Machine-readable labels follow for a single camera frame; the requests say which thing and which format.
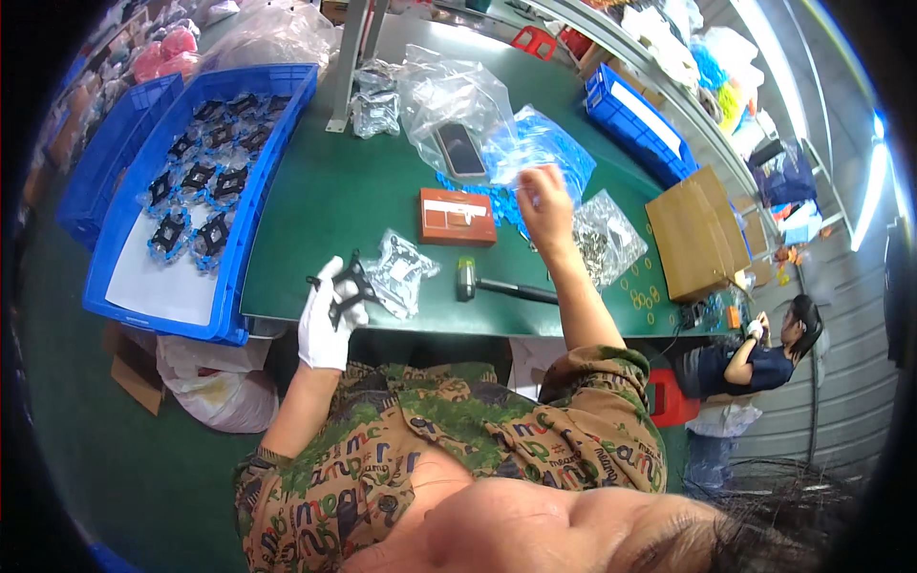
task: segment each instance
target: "smartphone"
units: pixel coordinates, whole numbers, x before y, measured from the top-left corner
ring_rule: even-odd
[[[445,124],[436,130],[436,142],[443,150],[446,164],[456,177],[483,176],[484,164],[471,142],[471,136],[461,124]]]

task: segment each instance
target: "metal wall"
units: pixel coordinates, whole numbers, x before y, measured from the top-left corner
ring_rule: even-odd
[[[828,162],[828,137],[821,98],[800,35],[783,0],[758,0],[774,28],[793,71],[806,114],[809,139]],[[729,0],[698,0],[704,27],[728,26],[752,39]],[[834,182],[854,224],[866,189],[872,151],[872,104],[864,95],[844,59],[824,30],[798,0],[790,0],[809,44],[822,83],[834,154]],[[759,90],[783,138],[792,138],[782,97],[762,57],[753,62],[767,76]],[[836,231],[808,249],[803,267],[807,288],[819,299],[831,349],[823,360],[819,389],[818,431],[814,461],[837,470],[859,472],[874,461],[884,442],[891,417],[895,370],[886,360],[888,345],[882,311],[885,226],[895,213],[890,177],[867,238],[857,253],[850,237]],[[829,215],[836,211],[830,189],[819,187],[819,205]],[[757,311],[766,311],[778,324],[787,304],[800,289],[792,281],[777,280],[755,289]],[[762,417],[740,438],[734,459],[794,457],[805,459],[812,423],[812,359],[796,368],[790,382],[755,399]]]

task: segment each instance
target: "green floor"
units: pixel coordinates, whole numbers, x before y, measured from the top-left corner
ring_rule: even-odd
[[[105,319],[82,307],[90,255],[53,220],[64,183],[55,182],[39,209],[17,316],[37,454],[91,540],[136,567],[244,571],[230,474],[260,437],[210,430],[171,396],[154,417],[111,379]],[[663,436],[669,490],[680,491],[685,433],[667,428]]]

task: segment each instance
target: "white glove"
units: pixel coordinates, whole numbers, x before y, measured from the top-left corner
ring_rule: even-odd
[[[318,289],[310,290],[303,317],[299,319],[299,358],[311,368],[346,370],[350,334],[355,328],[370,323],[366,304],[360,301],[341,315],[337,331],[331,325],[328,318],[331,301],[340,303],[358,292],[354,281],[342,281],[337,287],[332,283],[331,279],[343,269],[341,257],[328,261],[318,273],[322,283]]]
[[[760,340],[761,337],[764,335],[764,326],[761,325],[761,321],[759,320],[753,320],[750,323],[748,323],[748,329],[746,330],[746,333],[749,336],[752,336],[755,332],[757,332],[758,340]]]

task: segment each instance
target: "green tabletop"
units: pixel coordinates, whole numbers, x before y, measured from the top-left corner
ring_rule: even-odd
[[[678,307],[668,299],[644,209],[662,189],[587,117],[582,81],[557,64],[462,28],[386,16],[379,57],[402,61],[405,43],[450,58],[482,62],[506,85],[513,110],[532,104],[590,152],[597,167],[584,198],[607,189],[649,245],[646,255],[605,289],[602,298],[625,336],[671,336]],[[333,255],[346,261],[353,248],[359,248],[364,259],[377,257],[386,228],[416,243],[420,188],[441,187],[436,173],[420,160],[403,133],[368,140],[354,137],[350,128],[344,134],[326,133],[333,97],[331,79],[329,75],[319,85],[277,170],[249,259],[241,301],[243,314],[298,320],[309,292],[306,276],[317,273]],[[561,336],[555,305],[481,291],[470,302],[456,301],[455,268],[461,256],[475,258],[481,277],[553,290],[544,263],[529,250],[518,231],[505,222],[497,231],[497,244],[491,248],[421,245],[421,252],[439,262],[442,270],[421,283],[420,312],[400,321],[371,304],[370,326],[477,335]],[[633,294],[642,294],[638,301],[646,300],[646,304],[633,302]]]

